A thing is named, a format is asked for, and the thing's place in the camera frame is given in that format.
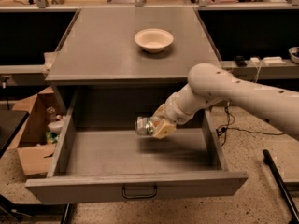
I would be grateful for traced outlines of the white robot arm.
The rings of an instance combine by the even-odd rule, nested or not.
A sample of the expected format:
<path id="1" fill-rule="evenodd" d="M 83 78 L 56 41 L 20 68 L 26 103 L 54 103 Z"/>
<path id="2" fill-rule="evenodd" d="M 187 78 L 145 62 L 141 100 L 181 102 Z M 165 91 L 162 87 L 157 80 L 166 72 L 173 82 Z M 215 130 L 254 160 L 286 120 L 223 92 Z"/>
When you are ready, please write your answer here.
<path id="1" fill-rule="evenodd" d="M 154 113 L 162 119 L 153 136 L 162 139 L 194 114 L 219 101 L 233 103 L 299 140 L 299 93 L 248 82 L 210 63 L 194 66 L 188 83 L 167 98 Z"/>

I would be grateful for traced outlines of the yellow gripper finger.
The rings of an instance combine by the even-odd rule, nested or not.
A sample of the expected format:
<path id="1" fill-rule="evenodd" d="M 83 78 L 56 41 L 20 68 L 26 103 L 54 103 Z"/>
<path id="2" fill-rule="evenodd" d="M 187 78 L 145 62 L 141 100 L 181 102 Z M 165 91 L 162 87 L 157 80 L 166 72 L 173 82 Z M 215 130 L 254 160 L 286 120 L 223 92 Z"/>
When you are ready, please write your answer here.
<path id="1" fill-rule="evenodd" d="M 158 118 L 164 118 L 164 104 L 161 104 L 158 109 L 154 112 L 153 116 Z"/>
<path id="2" fill-rule="evenodd" d="M 171 134 L 176 129 L 176 125 L 166 119 L 162 119 L 155 126 L 153 137 L 157 139 L 163 139 Z"/>

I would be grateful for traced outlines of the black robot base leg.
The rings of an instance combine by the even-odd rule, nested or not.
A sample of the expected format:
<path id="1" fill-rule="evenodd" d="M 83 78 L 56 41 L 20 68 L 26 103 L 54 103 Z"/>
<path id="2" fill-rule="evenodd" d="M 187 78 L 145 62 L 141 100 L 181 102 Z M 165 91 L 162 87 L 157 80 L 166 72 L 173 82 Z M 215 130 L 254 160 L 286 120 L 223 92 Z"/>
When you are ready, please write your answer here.
<path id="1" fill-rule="evenodd" d="M 284 199 L 285 204 L 287 205 L 287 207 L 290 211 L 292 219 L 289 222 L 289 224 L 299 224 L 299 213 L 298 213 L 298 210 L 296 208 L 296 205 L 293 202 L 292 196 L 289 193 L 289 191 L 287 189 L 287 186 L 286 186 L 285 182 L 283 181 L 283 179 L 282 179 L 282 177 L 281 177 L 281 175 L 278 171 L 278 168 L 275 165 L 275 162 L 274 162 L 270 152 L 267 149 L 265 149 L 263 151 L 263 161 L 264 161 L 265 164 L 268 165 L 268 167 L 269 167 L 269 169 L 270 169 L 270 171 L 271 171 L 271 173 L 272 173 L 273 177 L 275 178 L 275 181 L 278 185 L 278 188 L 280 190 L 282 198 Z"/>

